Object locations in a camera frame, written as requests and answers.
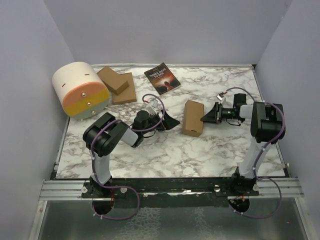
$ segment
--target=marble surface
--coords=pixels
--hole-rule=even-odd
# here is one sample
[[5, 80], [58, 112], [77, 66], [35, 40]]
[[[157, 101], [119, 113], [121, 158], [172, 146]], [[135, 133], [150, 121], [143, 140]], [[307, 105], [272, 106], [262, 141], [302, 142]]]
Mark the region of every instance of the marble surface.
[[[109, 105], [92, 118], [70, 119], [56, 174], [57, 179], [88, 178], [91, 174], [89, 150], [82, 140], [84, 131], [106, 111], [130, 125], [137, 111], [144, 107], [142, 96], [157, 92], [145, 77], [151, 67], [114, 68], [118, 73], [132, 73], [138, 102]], [[161, 96], [169, 115], [179, 120], [176, 128], [157, 132], [153, 137], [132, 148], [120, 142], [110, 155], [110, 170], [114, 178], [174, 178], [174, 177], [229, 177], [243, 161], [250, 145], [250, 121], [240, 127], [226, 122], [219, 125], [205, 123], [200, 137], [181, 134], [184, 106], [187, 100], [204, 104], [204, 113], [212, 109], [216, 95], [230, 87], [248, 90], [256, 100], [260, 94], [251, 67], [170, 67], [181, 82], [181, 87]], [[231, 90], [225, 107], [232, 107]], [[259, 176], [284, 176], [284, 165], [276, 146], [267, 153]]]

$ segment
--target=book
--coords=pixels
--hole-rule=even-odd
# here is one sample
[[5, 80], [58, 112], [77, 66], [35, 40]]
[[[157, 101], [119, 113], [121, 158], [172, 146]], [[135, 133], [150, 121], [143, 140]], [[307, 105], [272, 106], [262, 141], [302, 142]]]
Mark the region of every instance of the book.
[[154, 86], [159, 95], [170, 92], [181, 86], [175, 75], [169, 70], [165, 63], [161, 63], [146, 72], [144, 72], [150, 83]]

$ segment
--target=table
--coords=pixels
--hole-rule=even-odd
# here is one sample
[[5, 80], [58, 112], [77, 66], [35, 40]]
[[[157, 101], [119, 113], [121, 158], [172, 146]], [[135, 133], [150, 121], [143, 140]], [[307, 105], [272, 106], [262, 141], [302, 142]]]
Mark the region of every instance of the table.
[[[130, 125], [136, 113], [144, 106], [142, 96], [157, 95], [144, 72], [152, 67], [116, 67], [120, 74], [132, 73], [137, 102], [109, 105], [100, 114], [83, 121], [70, 119], [56, 173], [57, 179], [88, 178], [91, 174], [91, 158], [82, 140], [84, 131], [101, 115], [109, 112]], [[153, 137], [132, 148], [120, 142], [110, 155], [110, 171], [114, 178], [182, 178], [182, 177], [230, 177], [243, 161], [250, 145], [250, 120], [240, 127], [226, 122], [219, 125], [205, 123], [200, 137], [181, 134], [184, 106], [187, 100], [204, 104], [204, 113], [212, 109], [216, 95], [230, 87], [248, 90], [256, 100], [261, 100], [251, 66], [228, 67], [176, 67], [170, 70], [181, 82], [181, 87], [161, 96], [170, 116], [180, 125], [170, 131], [157, 132]], [[231, 107], [230, 91], [225, 107]], [[284, 176], [276, 146], [272, 146], [258, 171], [259, 176]]]

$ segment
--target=purple cable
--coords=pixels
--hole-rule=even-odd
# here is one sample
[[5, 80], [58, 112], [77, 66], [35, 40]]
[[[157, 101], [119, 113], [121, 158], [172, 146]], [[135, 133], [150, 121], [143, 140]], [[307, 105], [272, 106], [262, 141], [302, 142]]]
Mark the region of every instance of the purple cable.
[[228, 91], [230, 91], [230, 90], [232, 90], [232, 89], [240, 89], [240, 90], [246, 92], [246, 93], [252, 98], [252, 100], [253, 100], [254, 102], [256, 101], [255, 98], [254, 98], [254, 96], [252, 96], [252, 94], [251, 94], [250, 92], [248, 92], [247, 90], [245, 90], [244, 88], [239, 87], [239, 86], [230, 87], [230, 88], [228, 88], [228, 89], [226, 90], [226, 92], [228, 92]]
[[132, 130], [133, 132], [136, 132], [136, 133], [148, 132], [148, 131], [154, 130], [154, 129], [162, 122], [162, 120], [163, 120], [164, 117], [165, 117], [165, 113], [166, 113], [165, 104], [164, 104], [164, 102], [160, 99], [160, 97], [158, 97], [158, 96], [156, 96], [156, 95], [154, 95], [154, 94], [152, 94], [152, 93], [147, 93], [147, 94], [143, 95], [143, 97], [142, 97], [142, 101], [143, 101], [143, 102], [144, 102], [145, 96], [153, 96], [153, 97], [155, 97], [156, 99], [159, 100], [159, 102], [162, 104], [162, 108], [163, 108], [163, 110], [162, 110], [162, 116], [161, 116], [160, 120], [157, 122], [156, 125], [154, 125], [154, 126], [152, 126], [152, 127], [149, 127], [149, 128], [147, 128], [147, 129], [138, 130], [138, 129], [132, 129], [132, 128], [131, 128], [131, 130]]
[[109, 220], [116, 220], [116, 221], [121, 221], [121, 220], [127, 220], [127, 219], [130, 219], [132, 218], [138, 211], [139, 211], [139, 207], [140, 207], [140, 198], [139, 198], [139, 194], [137, 193], [137, 191], [130, 187], [130, 186], [104, 186], [99, 178], [98, 178], [98, 175], [97, 175], [97, 172], [96, 172], [96, 166], [95, 166], [95, 150], [94, 150], [94, 145], [98, 139], [98, 137], [105, 131], [107, 130], [111, 125], [115, 124], [115, 123], [119, 123], [121, 122], [121, 120], [113, 120], [111, 121], [110, 123], [108, 123], [104, 128], [102, 128], [99, 133], [94, 137], [94, 139], [92, 140], [92, 143], [91, 143], [91, 155], [92, 155], [92, 161], [91, 161], [91, 165], [92, 165], [92, 172], [93, 172], [93, 175], [95, 175], [95, 181], [98, 183], [98, 185], [104, 189], [121, 189], [121, 188], [126, 188], [126, 189], [130, 189], [132, 190], [135, 195], [136, 195], [136, 198], [137, 198], [137, 206], [136, 206], [136, 209], [134, 210], [134, 212], [129, 215], [129, 216], [126, 216], [126, 217], [111, 217], [111, 216], [104, 216], [104, 215], [99, 215], [96, 213], [96, 210], [95, 210], [95, 207], [92, 205], [92, 210], [94, 211], [94, 213], [96, 215], [98, 215], [99, 217], [102, 217], [104, 219], [109, 219]]
[[280, 189], [279, 185], [276, 183], [276, 181], [274, 181], [273, 179], [271, 179], [271, 178], [268, 177], [268, 176], [258, 177], [258, 176], [257, 176], [257, 172], [256, 172], [257, 163], [258, 163], [258, 161], [259, 161], [259, 158], [261, 157], [261, 155], [262, 155], [263, 152], [264, 152], [263, 149], [265, 149], [269, 144], [271, 144], [272, 142], [274, 142], [275, 140], [277, 140], [277, 139], [282, 135], [282, 133], [284, 132], [285, 127], [286, 127], [285, 115], [282, 113], [282, 111], [280, 110], [280, 108], [278, 108], [276, 105], [274, 105], [273, 103], [270, 103], [270, 102], [265, 102], [265, 104], [268, 104], [268, 105], [272, 106], [273, 108], [275, 108], [275, 110], [281, 115], [281, 118], [282, 118], [282, 126], [281, 126], [281, 130], [279, 131], [279, 133], [278, 133], [274, 138], [272, 138], [270, 141], [268, 141], [268, 142], [263, 146], [263, 148], [260, 150], [259, 154], [257, 155], [257, 157], [256, 157], [256, 159], [255, 159], [255, 161], [254, 161], [254, 163], [253, 163], [253, 174], [254, 174], [254, 177], [255, 177], [258, 181], [262, 181], [262, 180], [264, 180], [264, 179], [268, 179], [268, 180], [270, 180], [271, 182], [274, 183], [274, 185], [276, 186], [276, 188], [277, 188], [278, 191], [279, 191], [279, 202], [278, 202], [278, 205], [277, 205], [276, 209], [275, 209], [272, 213], [270, 213], [270, 214], [268, 214], [268, 215], [265, 215], [265, 216], [253, 216], [253, 215], [245, 214], [245, 213], [243, 213], [243, 212], [239, 212], [239, 211], [237, 211], [237, 210], [235, 210], [235, 209], [233, 210], [236, 214], [239, 214], [239, 215], [241, 215], [241, 216], [244, 216], [244, 217], [247, 217], [247, 218], [250, 218], [250, 219], [267, 219], [267, 218], [269, 218], [269, 217], [272, 217], [273, 215], [275, 215], [275, 214], [279, 211], [279, 209], [280, 209], [280, 207], [281, 207], [281, 204], [282, 204], [282, 193], [281, 193], [281, 189]]

